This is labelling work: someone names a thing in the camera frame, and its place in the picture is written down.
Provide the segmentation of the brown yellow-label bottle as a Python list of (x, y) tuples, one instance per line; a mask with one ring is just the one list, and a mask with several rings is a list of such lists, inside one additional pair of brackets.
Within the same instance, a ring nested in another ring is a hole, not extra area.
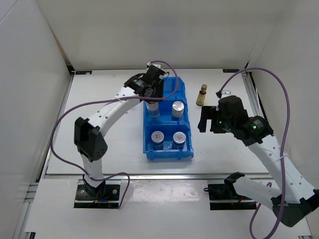
[(201, 86), (201, 89), (200, 89), (200, 91), (198, 93), (198, 96), (197, 96), (197, 99), (196, 99), (196, 104), (198, 106), (203, 106), (204, 105), (206, 91), (207, 91), (207, 85), (203, 84)]

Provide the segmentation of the silver-lid blue-label jar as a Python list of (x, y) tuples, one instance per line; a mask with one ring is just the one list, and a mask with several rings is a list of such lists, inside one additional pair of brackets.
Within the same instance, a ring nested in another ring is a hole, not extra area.
[(171, 109), (172, 120), (181, 120), (184, 112), (184, 103), (181, 101), (175, 101), (173, 102)]
[(158, 118), (160, 116), (159, 103), (158, 102), (146, 102), (148, 114), (151, 118)]

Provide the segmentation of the white-lid spice jar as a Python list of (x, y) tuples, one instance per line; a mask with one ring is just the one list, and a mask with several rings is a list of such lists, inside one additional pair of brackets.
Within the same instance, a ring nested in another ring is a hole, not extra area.
[(151, 134), (153, 150), (163, 150), (164, 146), (164, 133), (157, 130)]
[(172, 149), (184, 149), (184, 145), (186, 142), (186, 135), (185, 133), (178, 131), (175, 132), (172, 137)]

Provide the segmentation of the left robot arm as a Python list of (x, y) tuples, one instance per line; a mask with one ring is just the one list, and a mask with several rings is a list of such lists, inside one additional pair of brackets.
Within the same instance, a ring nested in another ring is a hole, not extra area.
[(102, 157), (108, 150), (105, 135), (113, 124), (142, 100), (140, 97), (163, 97), (165, 71), (160, 65), (150, 64), (145, 73), (129, 78), (115, 95), (115, 101), (106, 103), (100, 110), (75, 121), (74, 144), (81, 155), (84, 169), (83, 182), (86, 193), (93, 199), (105, 195)]

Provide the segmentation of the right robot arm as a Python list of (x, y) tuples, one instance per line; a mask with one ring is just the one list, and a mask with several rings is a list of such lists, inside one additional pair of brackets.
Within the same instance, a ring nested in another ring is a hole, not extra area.
[(198, 124), (200, 132), (206, 131), (207, 120), (211, 120), (211, 132), (231, 133), (242, 141), (278, 185), (278, 189), (271, 189), (236, 172), (224, 180), (226, 197), (245, 196), (255, 200), (272, 210), (287, 227), (293, 227), (318, 208), (318, 190), (281, 154), (281, 146), (269, 123), (261, 116), (248, 116), (239, 97), (227, 96), (217, 106), (203, 106)]

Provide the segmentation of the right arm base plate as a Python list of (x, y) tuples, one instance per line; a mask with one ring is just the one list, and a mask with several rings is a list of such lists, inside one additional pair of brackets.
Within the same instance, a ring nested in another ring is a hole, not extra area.
[(224, 184), (208, 184), (204, 192), (208, 193), (211, 211), (255, 210), (257, 203), (252, 199), (232, 195)]

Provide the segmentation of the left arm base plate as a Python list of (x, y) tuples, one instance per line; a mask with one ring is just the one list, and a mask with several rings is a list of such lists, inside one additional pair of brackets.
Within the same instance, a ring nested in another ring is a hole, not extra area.
[(74, 197), (74, 208), (117, 209), (120, 204), (120, 181), (106, 182), (97, 190), (90, 191), (82, 180), (78, 181)]

